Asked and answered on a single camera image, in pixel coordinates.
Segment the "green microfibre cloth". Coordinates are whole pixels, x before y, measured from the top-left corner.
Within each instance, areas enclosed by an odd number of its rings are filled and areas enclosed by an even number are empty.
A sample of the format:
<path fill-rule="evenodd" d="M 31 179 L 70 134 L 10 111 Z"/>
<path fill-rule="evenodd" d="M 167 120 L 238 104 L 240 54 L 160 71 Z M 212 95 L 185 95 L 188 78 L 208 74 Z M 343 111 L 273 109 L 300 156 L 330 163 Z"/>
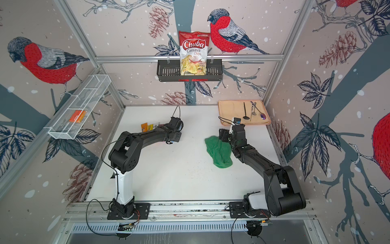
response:
<path fill-rule="evenodd" d="M 227 142 L 223 142 L 217 136 L 205 139 L 207 153 L 213 159 L 213 164 L 218 168 L 228 168 L 233 165 L 231 160 L 231 147 Z"/>

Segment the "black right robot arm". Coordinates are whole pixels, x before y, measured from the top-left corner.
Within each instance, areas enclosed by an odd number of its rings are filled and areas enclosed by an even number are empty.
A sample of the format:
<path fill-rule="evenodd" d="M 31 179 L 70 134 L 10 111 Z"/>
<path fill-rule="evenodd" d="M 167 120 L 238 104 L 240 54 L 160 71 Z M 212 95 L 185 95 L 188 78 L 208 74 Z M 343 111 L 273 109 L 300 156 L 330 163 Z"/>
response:
<path fill-rule="evenodd" d="M 230 145 L 231 152 L 243 164 L 251 167 L 264 180 L 265 204 L 273 216 L 281 216 L 306 207 L 306 198 L 294 169 L 278 165 L 261 155 L 247 143 L 244 125 L 230 130 L 219 129 L 219 139 Z"/>

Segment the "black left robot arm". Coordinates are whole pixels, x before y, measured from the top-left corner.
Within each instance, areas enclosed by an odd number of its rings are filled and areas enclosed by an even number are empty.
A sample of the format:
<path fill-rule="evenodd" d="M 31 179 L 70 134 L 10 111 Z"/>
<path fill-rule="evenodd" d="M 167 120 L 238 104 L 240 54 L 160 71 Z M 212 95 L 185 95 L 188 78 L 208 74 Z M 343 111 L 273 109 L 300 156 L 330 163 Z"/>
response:
<path fill-rule="evenodd" d="M 158 125 L 151 131 L 121 133 L 108 156 L 111 167 L 116 172 L 117 203 L 127 205 L 134 200 L 132 170 L 139 162 L 141 150 L 158 142 L 179 142 L 183 127 L 184 123 L 180 118 L 172 117 L 169 123 Z"/>

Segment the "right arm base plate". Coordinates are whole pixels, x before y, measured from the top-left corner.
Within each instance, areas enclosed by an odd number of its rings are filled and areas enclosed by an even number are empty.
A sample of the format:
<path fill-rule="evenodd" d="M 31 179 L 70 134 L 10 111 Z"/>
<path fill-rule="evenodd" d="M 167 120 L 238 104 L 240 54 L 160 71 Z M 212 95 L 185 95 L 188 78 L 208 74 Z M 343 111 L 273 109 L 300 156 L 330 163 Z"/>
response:
<path fill-rule="evenodd" d="M 229 211 L 232 219 L 242 218 L 266 218 L 270 217 L 267 209 L 254 209 L 247 201 L 233 201 L 229 202 L 226 208 Z"/>

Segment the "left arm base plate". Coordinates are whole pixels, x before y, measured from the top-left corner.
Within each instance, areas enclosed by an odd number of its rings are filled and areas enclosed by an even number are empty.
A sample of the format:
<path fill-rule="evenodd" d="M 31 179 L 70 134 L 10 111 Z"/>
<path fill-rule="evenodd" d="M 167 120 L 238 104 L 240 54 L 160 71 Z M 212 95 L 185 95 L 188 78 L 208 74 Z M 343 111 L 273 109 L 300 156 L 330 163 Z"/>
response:
<path fill-rule="evenodd" d="M 108 220 L 147 220 L 150 203 L 128 203 L 126 205 L 113 202 L 107 215 Z"/>

